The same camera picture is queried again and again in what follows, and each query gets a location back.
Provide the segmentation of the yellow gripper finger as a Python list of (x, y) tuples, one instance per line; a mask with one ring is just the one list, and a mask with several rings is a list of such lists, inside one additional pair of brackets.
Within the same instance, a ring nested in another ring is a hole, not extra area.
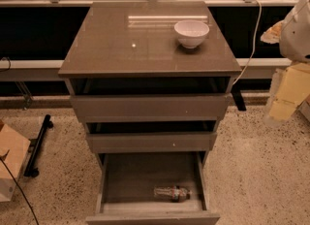
[(310, 65), (296, 63), (272, 76), (263, 123), (275, 127), (289, 120), (310, 95)]
[(280, 20), (269, 27), (261, 35), (261, 41), (267, 44), (277, 44), (280, 40), (283, 21)]

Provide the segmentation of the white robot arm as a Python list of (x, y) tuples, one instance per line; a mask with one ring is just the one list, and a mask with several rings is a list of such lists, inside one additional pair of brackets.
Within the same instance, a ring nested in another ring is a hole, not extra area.
[(310, 95), (310, 0), (299, 0), (286, 17), (261, 35), (278, 43), (280, 53), (292, 64), (272, 76), (263, 122), (278, 126), (289, 120)]

